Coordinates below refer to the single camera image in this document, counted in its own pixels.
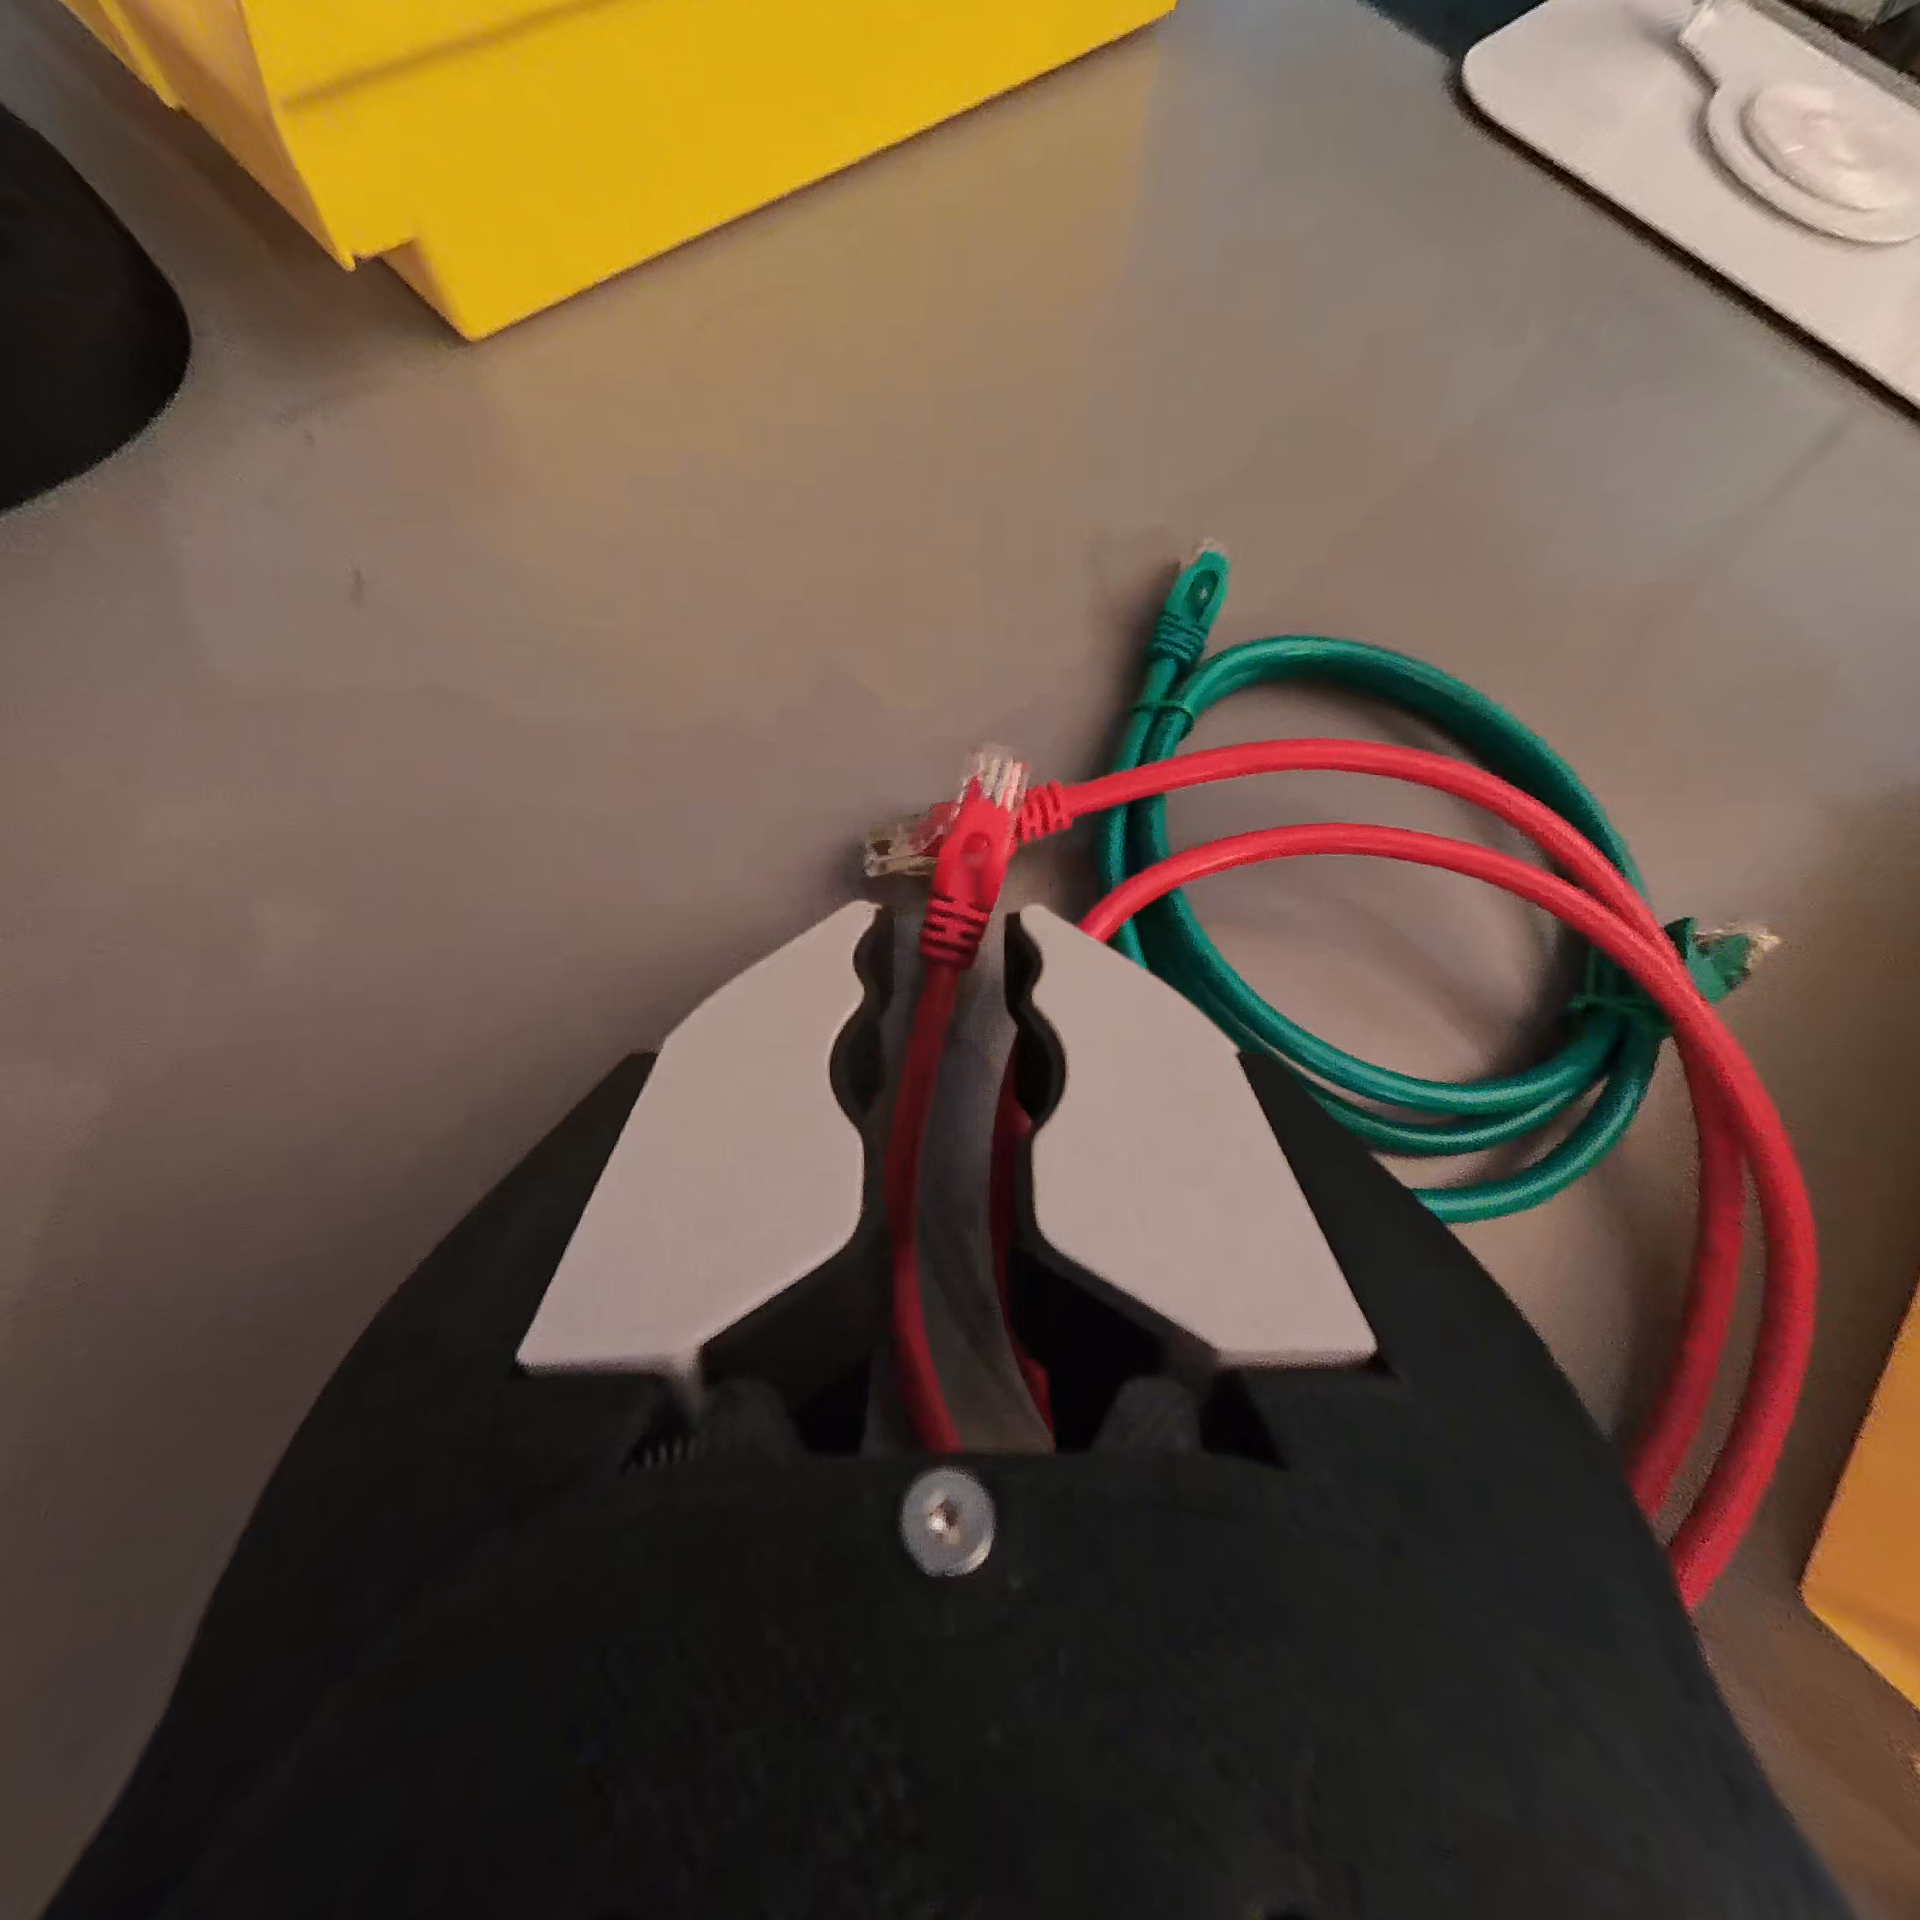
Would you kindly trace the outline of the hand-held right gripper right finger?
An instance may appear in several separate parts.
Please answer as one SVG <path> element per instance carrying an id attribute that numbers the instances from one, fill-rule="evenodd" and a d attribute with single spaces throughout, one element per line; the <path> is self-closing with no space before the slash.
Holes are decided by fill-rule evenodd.
<path id="1" fill-rule="evenodd" d="M 1049 1420 L 1125 1386 L 1349 1371 L 1377 1332 L 1238 1050 L 1042 906 L 1004 928 L 1001 1306 Z"/>

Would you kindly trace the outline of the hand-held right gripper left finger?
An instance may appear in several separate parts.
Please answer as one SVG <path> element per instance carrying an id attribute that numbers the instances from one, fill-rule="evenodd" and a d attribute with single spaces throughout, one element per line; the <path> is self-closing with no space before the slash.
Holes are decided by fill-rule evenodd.
<path id="1" fill-rule="evenodd" d="M 701 1000 L 646 1064 L 516 1348 L 529 1376 L 731 1380 L 859 1421 L 881 1347 L 876 1113 L 890 909 L 849 902 Z"/>

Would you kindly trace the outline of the yellow plastic bin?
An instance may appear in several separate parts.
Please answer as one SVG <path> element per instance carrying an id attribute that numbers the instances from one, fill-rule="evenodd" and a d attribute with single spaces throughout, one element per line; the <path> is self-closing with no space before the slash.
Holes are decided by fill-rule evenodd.
<path id="1" fill-rule="evenodd" d="M 475 344 L 1171 2 L 66 2 L 342 270 Z"/>
<path id="2" fill-rule="evenodd" d="M 1889 1348 L 1802 1596 L 1812 1619 L 1918 1707 L 1918 1301 Z"/>

